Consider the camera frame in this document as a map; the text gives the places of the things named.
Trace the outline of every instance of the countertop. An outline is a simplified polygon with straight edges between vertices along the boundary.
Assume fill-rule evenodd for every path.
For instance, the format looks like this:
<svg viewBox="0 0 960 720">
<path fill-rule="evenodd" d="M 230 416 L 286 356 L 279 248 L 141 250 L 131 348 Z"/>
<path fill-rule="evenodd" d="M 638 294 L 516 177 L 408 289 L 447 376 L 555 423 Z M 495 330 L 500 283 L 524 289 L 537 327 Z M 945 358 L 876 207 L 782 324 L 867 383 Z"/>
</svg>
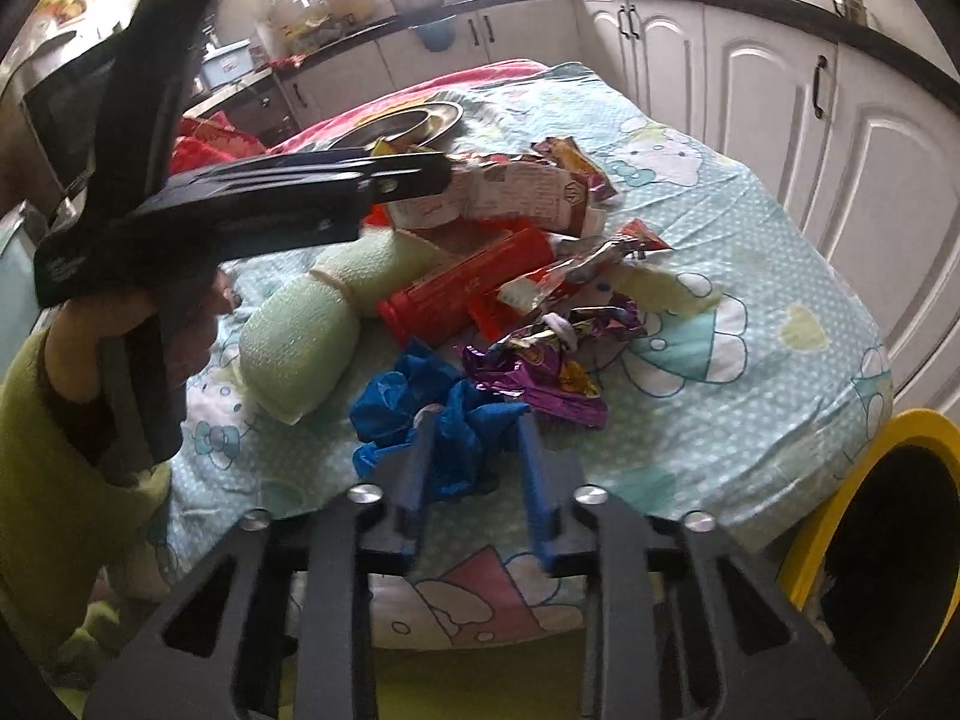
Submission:
<svg viewBox="0 0 960 720">
<path fill-rule="evenodd" d="M 279 79 L 289 79 L 297 73 L 313 67 L 354 47 L 384 37 L 410 26 L 435 22 L 458 13 L 528 0 L 465 0 L 440 8 L 419 11 L 415 14 L 395 16 L 381 20 L 354 32 L 309 55 L 299 69 L 275 71 Z M 860 26 L 842 19 L 827 10 L 797 0 L 686 0 L 749 13 L 762 19 L 801 29 L 826 40 L 844 43 L 860 52 L 889 65 L 903 76 L 911 79 L 941 103 L 960 116 L 960 83 L 944 73 L 936 65 L 912 52 L 892 38 L 877 30 Z"/>
<path fill-rule="evenodd" d="M 233 83 L 228 83 L 224 84 L 224 86 L 217 87 L 217 89 L 205 97 L 200 98 L 199 100 L 192 100 L 193 105 L 184 111 L 184 116 L 190 116 L 194 119 L 196 117 L 203 116 L 203 114 L 209 110 L 212 110 L 218 105 L 225 103 L 238 92 L 242 92 L 243 90 L 250 88 L 257 81 L 268 79 L 271 74 L 272 70 L 269 67 L 262 70 L 254 70 L 252 73 L 248 73 L 246 76 L 242 76 L 240 79 L 233 81 Z"/>
</svg>

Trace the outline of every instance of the red cylindrical container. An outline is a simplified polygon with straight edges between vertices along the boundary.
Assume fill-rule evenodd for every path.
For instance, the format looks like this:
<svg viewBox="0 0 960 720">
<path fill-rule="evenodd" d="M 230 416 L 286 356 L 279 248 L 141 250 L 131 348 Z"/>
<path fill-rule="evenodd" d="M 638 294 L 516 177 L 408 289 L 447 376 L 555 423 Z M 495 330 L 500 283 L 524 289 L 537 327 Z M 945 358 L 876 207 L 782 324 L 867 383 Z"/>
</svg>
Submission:
<svg viewBox="0 0 960 720">
<path fill-rule="evenodd" d="M 553 262 L 544 233 L 525 227 L 487 245 L 453 268 L 429 275 L 377 305 L 394 338 L 417 337 L 437 347 L 470 324 L 467 302 L 506 281 Z"/>
</svg>

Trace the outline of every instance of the kitchen cabinet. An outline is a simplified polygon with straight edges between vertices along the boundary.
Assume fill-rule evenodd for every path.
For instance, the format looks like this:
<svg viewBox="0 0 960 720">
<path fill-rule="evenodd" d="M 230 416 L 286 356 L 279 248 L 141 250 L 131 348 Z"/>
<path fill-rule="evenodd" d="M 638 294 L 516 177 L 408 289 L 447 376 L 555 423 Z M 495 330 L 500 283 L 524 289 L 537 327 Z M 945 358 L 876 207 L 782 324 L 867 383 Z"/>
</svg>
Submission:
<svg viewBox="0 0 960 720">
<path fill-rule="evenodd" d="M 704 138 L 704 6 L 679 0 L 629 0 L 632 98 L 661 124 Z"/>
<path fill-rule="evenodd" d="M 904 388 L 898 405 L 955 406 L 960 119 L 841 46 L 829 147 L 803 232 L 880 324 Z"/>
<path fill-rule="evenodd" d="M 480 38 L 479 14 L 461 13 L 450 23 L 453 43 L 441 52 L 426 50 L 412 29 L 394 32 L 376 41 L 397 89 L 487 64 L 487 48 Z"/>
<path fill-rule="evenodd" d="M 704 137 L 704 6 L 678 0 L 582 0 L 584 64 L 661 124 Z"/>
<path fill-rule="evenodd" d="M 376 41 L 307 68 L 283 86 L 304 127 L 396 91 Z"/>
<path fill-rule="evenodd" d="M 583 58 L 573 0 L 528 0 L 478 11 L 491 62 L 532 59 L 553 67 Z"/>
<path fill-rule="evenodd" d="M 273 77 L 238 92 L 205 116 L 217 110 L 222 110 L 234 127 L 256 136 L 264 146 L 276 146 L 299 132 L 287 100 Z"/>
<path fill-rule="evenodd" d="M 704 141 L 750 167 L 803 227 L 827 143 L 837 46 L 721 8 L 706 8 L 704 23 Z"/>
<path fill-rule="evenodd" d="M 634 61 L 634 54 L 626 31 L 627 0 L 574 0 L 574 8 L 584 65 L 630 97 L 626 63 L 628 54 Z"/>
</svg>

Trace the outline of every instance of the green sleeve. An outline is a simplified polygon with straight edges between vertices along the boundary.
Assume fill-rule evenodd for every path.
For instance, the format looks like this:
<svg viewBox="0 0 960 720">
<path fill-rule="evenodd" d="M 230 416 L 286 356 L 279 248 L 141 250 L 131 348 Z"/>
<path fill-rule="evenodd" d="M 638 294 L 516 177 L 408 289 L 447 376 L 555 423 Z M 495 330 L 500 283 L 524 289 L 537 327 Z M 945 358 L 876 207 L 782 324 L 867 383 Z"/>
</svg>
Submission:
<svg viewBox="0 0 960 720">
<path fill-rule="evenodd" d="M 70 445 L 40 394 L 42 338 L 28 338 L 0 386 L 0 613 L 37 662 L 83 624 L 97 572 L 170 483 L 162 464 L 137 487 L 114 487 Z"/>
</svg>

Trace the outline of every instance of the lid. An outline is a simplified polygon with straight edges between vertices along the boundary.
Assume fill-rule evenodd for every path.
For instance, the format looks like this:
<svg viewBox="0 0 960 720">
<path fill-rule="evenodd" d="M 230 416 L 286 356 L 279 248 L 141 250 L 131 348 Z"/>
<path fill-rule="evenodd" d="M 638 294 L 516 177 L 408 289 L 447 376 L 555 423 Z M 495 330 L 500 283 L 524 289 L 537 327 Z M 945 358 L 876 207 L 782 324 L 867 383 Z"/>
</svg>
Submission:
<svg viewBox="0 0 960 720">
<path fill-rule="evenodd" d="M 238 52 L 239 50 L 246 49 L 250 47 L 250 41 L 241 40 L 238 43 L 231 43 L 229 46 L 222 46 L 219 49 L 214 49 L 208 55 L 203 57 L 203 61 L 208 61 L 210 59 L 216 59 L 218 56 L 226 55 L 227 53 Z"/>
</svg>

